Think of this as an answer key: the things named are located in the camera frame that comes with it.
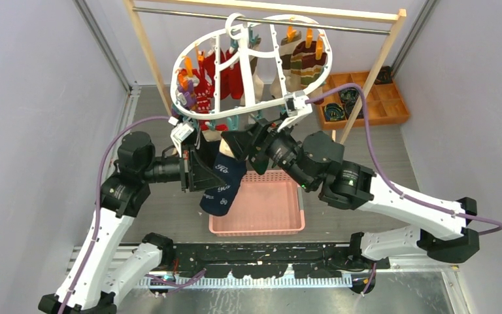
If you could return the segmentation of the navy santa sock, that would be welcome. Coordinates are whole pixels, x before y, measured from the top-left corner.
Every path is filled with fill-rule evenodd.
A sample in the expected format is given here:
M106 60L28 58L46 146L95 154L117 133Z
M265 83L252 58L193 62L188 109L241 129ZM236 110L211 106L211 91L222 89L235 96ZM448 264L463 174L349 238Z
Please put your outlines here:
M205 190L199 203L207 214L222 217L228 214L237 196L241 181L247 173L246 161L238 161L220 131L207 130L205 139L216 154L212 170L223 180L224 185Z

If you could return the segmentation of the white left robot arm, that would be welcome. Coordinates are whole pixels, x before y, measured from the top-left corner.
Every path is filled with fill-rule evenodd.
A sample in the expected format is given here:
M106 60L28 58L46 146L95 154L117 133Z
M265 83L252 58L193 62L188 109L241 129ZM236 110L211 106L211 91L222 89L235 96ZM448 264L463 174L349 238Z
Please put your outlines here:
M175 260L173 240L151 232L114 271L113 257L121 240L150 195L153 183L180 182L183 191L200 192L223 185L212 172L219 141L192 131L177 155L161 153L150 135L134 131L122 138L115 172L98 189L91 228L67 278L53 294L44 295L44 313L116 313L128 293L149 272L168 270Z

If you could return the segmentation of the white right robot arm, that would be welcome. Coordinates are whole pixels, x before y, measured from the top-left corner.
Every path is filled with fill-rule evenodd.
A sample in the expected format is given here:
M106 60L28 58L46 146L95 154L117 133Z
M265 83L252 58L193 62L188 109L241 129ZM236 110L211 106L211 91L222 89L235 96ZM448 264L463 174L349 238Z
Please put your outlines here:
M480 249L479 233L469 228L477 214L474 199L438 200L385 181L371 168L345 160L344 146L322 131L297 141L290 130L277 131L261 121L245 130L225 131L222 139L236 159L249 161L257 173L265 173L273 163L330 207L377 213L405 223L386 232L352 234L346 253L355 268L409 254L461 264Z

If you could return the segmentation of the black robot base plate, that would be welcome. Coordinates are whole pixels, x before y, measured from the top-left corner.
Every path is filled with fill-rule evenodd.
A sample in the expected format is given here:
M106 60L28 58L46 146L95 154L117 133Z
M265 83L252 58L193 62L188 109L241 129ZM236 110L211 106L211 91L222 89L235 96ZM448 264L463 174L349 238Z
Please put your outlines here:
M371 262L350 260L345 243L177 243L154 271L175 271L192 277L205 270L206 278L280 278L292 269L298 279L335 278L342 271L371 269Z

